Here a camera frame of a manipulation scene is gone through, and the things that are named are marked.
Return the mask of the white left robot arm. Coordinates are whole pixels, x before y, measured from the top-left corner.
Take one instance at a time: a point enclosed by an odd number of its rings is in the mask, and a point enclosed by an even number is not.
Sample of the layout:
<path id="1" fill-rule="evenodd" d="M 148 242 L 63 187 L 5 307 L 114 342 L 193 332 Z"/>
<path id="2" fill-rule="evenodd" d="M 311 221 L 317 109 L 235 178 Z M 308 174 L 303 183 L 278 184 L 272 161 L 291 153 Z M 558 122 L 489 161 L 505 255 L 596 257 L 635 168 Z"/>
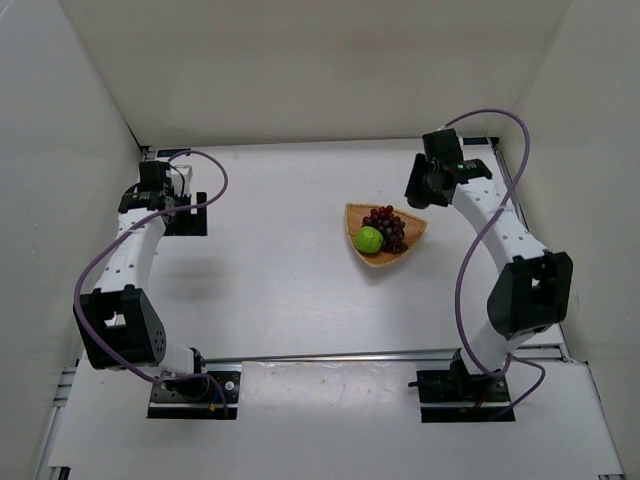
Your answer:
<path id="1" fill-rule="evenodd" d="M 141 163 L 138 182 L 119 201 L 115 240 L 81 273 L 73 313 L 94 369 L 172 388 L 203 384 L 200 352 L 168 341 L 147 294 L 160 240 L 208 233 L 208 197 L 191 191 L 192 179 L 188 164 Z"/>

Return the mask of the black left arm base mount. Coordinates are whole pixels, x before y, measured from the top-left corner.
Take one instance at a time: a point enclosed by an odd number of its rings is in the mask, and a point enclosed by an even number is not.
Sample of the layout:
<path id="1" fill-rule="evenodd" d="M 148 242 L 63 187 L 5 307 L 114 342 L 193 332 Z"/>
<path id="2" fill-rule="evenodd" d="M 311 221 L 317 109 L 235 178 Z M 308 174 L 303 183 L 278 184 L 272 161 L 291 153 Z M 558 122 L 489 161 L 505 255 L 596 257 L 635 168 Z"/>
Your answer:
<path id="1" fill-rule="evenodd" d="M 207 379 L 181 382 L 178 386 L 153 385 L 147 408 L 148 419 L 236 420 L 241 391 L 240 363 L 209 363 L 207 373 L 221 387 L 220 393 Z"/>

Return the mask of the dark purple fake plum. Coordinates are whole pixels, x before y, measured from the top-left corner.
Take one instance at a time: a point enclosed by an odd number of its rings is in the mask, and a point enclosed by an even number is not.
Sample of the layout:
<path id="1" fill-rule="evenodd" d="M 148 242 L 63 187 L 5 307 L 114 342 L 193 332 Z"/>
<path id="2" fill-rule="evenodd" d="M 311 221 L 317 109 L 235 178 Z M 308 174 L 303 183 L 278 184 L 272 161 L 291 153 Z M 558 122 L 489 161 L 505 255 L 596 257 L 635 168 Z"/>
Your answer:
<path id="1" fill-rule="evenodd" d="M 407 195 L 406 200 L 412 208 L 420 210 L 428 208 L 431 204 L 429 197 L 423 195 Z"/>

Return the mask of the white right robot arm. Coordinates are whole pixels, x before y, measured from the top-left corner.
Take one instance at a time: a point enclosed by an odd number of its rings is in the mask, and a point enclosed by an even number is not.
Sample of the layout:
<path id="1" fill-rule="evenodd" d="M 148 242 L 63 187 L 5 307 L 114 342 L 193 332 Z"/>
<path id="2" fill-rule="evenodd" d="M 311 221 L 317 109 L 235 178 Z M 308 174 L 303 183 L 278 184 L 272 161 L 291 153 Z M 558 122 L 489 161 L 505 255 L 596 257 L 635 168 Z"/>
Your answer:
<path id="1" fill-rule="evenodd" d="M 487 319 L 473 338 L 461 339 L 452 365 L 462 377 L 499 378 L 516 349 L 565 320 L 573 262 L 528 231 L 486 164 L 464 158 L 454 129 L 428 133 L 422 142 L 405 191 L 408 204 L 455 208 L 476 232 L 471 246 L 484 246 L 498 273 Z"/>

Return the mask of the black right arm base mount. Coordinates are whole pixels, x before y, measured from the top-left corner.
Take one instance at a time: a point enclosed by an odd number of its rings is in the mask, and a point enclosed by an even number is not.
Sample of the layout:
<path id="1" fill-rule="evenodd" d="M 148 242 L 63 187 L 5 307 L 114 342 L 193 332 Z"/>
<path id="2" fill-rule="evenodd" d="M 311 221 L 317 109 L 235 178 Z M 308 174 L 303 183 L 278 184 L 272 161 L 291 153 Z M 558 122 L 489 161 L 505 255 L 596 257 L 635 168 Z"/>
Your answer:
<path id="1" fill-rule="evenodd" d="M 418 370 L 407 387 L 418 394 L 425 424 L 515 421 L 504 379 L 483 375 L 463 379 L 452 370 Z"/>

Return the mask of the green fake apple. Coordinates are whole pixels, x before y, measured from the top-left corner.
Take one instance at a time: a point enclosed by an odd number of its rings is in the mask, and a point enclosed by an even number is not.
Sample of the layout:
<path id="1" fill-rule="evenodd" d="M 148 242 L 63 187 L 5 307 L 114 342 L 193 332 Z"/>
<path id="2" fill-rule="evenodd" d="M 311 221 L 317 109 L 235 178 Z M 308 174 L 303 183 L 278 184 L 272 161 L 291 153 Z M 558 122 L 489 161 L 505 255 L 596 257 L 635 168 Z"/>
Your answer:
<path id="1" fill-rule="evenodd" d="M 381 232 L 371 226 L 363 226 L 356 234 L 355 248 L 364 254 L 376 254 L 383 246 L 384 237 Z"/>

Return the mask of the red fake grape bunch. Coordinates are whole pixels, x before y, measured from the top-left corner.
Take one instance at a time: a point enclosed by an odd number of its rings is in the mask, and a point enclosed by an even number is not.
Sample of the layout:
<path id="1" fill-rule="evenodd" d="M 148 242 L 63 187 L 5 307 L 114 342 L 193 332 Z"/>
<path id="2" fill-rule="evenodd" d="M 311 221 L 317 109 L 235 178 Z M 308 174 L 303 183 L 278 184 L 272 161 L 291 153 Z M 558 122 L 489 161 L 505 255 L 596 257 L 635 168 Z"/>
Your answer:
<path id="1" fill-rule="evenodd" d="M 394 213 L 392 205 L 371 209 L 369 215 L 362 218 L 361 228 L 363 226 L 374 227 L 383 235 L 384 243 L 379 252 L 400 254 L 408 249 L 405 222 Z"/>

